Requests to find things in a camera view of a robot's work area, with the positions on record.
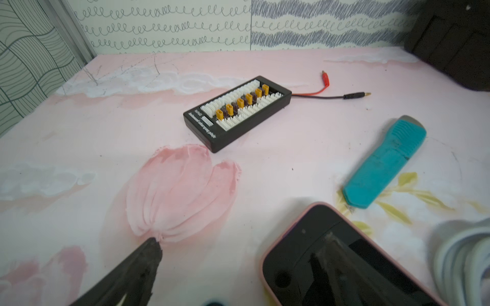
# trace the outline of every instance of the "cable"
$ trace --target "cable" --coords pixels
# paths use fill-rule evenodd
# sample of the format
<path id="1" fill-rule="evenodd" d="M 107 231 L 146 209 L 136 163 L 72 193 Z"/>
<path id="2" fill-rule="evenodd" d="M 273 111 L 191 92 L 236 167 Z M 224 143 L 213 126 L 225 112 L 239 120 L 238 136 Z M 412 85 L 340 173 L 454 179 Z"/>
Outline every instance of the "cable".
<path id="1" fill-rule="evenodd" d="M 323 87 L 319 92 L 316 93 L 308 93 L 308 94 L 294 94 L 294 95 L 316 95 L 322 93 L 328 86 L 330 86 L 330 81 L 328 80 L 328 75 L 325 71 L 321 71 L 321 79 L 323 80 Z"/>
<path id="2" fill-rule="evenodd" d="M 490 268 L 490 219 L 447 239 L 434 256 L 434 280 L 450 306 L 482 306 L 481 281 Z"/>
<path id="3" fill-rule="evenodd" d="M 297 96 L 301 98 L 310 98 L 310 99 L 326 99 L 326 100 L 331 100 L 331 99 L 358 99 L 362 98 L 365 96 L 371 95 L 371 93 L 365 93 L 365 92 L 360 92 L 360 93 L 352 93 L 352 94 L 344 94 L 344 95 L 337 95 L 337 96 L 317 96 L 317 95 L 306 95 L 306 94 L 293 94 L 292 96 Z"/>

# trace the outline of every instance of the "painted table surface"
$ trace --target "painted table surface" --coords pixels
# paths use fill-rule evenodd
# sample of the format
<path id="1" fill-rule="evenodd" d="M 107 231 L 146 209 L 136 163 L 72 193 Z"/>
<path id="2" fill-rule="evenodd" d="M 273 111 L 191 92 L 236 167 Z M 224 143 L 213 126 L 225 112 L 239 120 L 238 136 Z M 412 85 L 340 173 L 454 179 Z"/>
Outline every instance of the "painted table surface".
<path id="1" fill-rule="evenodd" d="M 262 75 L 291 104 L 216 154 L 182 113 Z M 338 190 L 395 118 L 427 139 L 367 210 Z M 100 55 L 0 139 L 0 300 L 65 305 L 149 236 L 150 305 L 266 305 L 258 258 L 310 203 L 347 215 L 434 289 L 434 234 L 490 215 L 490 95 L 399 48 Z"/>

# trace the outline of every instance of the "wallpaper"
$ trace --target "wallpaper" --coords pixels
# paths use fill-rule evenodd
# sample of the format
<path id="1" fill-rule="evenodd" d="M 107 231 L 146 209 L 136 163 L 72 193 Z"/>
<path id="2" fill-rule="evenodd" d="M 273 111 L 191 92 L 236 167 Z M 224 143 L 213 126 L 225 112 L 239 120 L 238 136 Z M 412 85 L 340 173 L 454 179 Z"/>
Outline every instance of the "wallpaper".
<path id="1" fill-rule="evenodd" d="M 36 0 L 0 0 L 0 137 L 79 70 Z"/>
<path id="2" fill-rule="evenodd" d="M 98 54 L 400 45 L 423 0 L 68 0 Z"/>

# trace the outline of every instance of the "black plastic case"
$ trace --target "black plastic case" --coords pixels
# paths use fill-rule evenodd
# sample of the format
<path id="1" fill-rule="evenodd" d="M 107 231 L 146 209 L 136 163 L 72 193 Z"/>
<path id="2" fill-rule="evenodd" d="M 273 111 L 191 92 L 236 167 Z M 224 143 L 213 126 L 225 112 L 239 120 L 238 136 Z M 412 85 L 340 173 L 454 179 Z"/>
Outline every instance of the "black plastic case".
<path id="1" fill-rule="evenodd" d="M 249 118 L 240 122 L 238 125 L 236 125 L 235 127 L 231 128 L 228 131 L 225 131 L 219 125 L 217 125 L 215 123 L 216 119 L 210 118 L 203 111 L 201 111 L 200 107 L 202 105 L 211 102 L 222 95 L 232 92 L 233 90 L 253 80 L 258 80 L 260 82 L 260 86 L 262 86 L 263 84 L 268 85 L 270 93 L 279 92 L 283 96 L 277 99 L 276 101 L 274 101 L 273 103 L 269 104 L 268 106 L 264 107 L 259 112 L 253 114 Z M 292 93 L 290 90 L 282 86 L 279 86 L 276 83 L 271 82 L 262 76 L 257 76 L 251 79 L 250 81 L 240 84 L 237 87 L 184 112 L 184 121 L 187 127 L 191 129 L 191 131 L 202 141 L 202 143 L 205 144 L 211 150 L 211 152 L 216 153 L 219 150 L 226 147 L 227 145 L 229 145 L 230 143 L 232 143 L 235 139 L 237 139 L 241 135 L 250 131 L 260 122 L 269 118 L 273 114 L 277 113 L 280 109 L 288 105 L 289 102 L 291 101 L 291 94 Z M 212 125 L 210 126 L 208 123 L 206 123 L 205 120 L 202 119 L 202 117 L 206 117 L 210 122 L 212 122 Z"/>
<path id="2" fill-rule="evenodd" d="M 490 0 L 428 0 L 405 49 L 466 88 L 490 91 Z"/>

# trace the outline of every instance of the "yellow leaf painting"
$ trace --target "yellow leaf painting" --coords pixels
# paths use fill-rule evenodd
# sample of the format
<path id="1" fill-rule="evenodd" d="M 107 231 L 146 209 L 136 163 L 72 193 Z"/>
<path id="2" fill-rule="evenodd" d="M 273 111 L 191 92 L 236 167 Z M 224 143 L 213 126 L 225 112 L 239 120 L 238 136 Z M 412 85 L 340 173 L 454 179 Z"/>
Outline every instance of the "yellow leaf painting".
<path id="1" fill-rule="evenodd" d="M 376 201 L 375 203 L 378 204 L 391 219 L 400 223 L 412 225 L 412 221 L 404 212 L 399 211 L 388 203 L 383 203 L 379 201 Z"/>
<path id="2" fill-rule="evenodd" d="M 444 204 L 441 200 L 436 198 L 432 192 L 430 191 L 423 191 L 423 190 L 412 190 L 410 191 L 411 195 L 416 196 L 419 200 L 424 201 L 426 204 L 438 208 L 443 208 L 445 210 L 453 211 L 454 208 L 447 206 Z"/>
<path id="3" fill-rule="evenodd" d="M 369 237 L 371 237 L 374 233 L 374 231 L 372 230 L 371 226 L 367 225 L 366 223 L 362 222 L 362 221 L 352 221 L 352 223 L 358 228 L 361 230 L 361 232 L 363 232 L 364 234 L 368 235 Z"/>
<path id="4" fill-rule="evenodd" d="M 352 213 L 352 208 L 349 207 L 347 201 L 343 197 L 342 190 L 337 191 L 337 197 L 335 199 L 335 208 L 344 216 L 348 216 Z"/>
<path id="5" fill-rule="evenodd" d="M 417 172 L 405 172 L 398 177 L 398 186 L 395 187 L 398 192 L 407 192 L 417 184 Z"/>
<path id="6" fill-rule="evenodd" d="M 477 201 L 467 201 L 468 204 L 470 204 L 471 206 L 473 206 L 473 208 L 479 212 L 479 213 L 488 213 L 489 210 L 485 207 L 483 207 L 480 203 L 478 203 Z"/>
<path id="7" fill-rule="evenodd" d="M 390 188 L 386 188 L 385 190 L 383 190 L 382 193 L 380 193 L 377 197 L 378 198 L 386 198 L 388 196 L 391 196 L 391 194 L 393 193 L 393 190 L 390 189 Z"/>

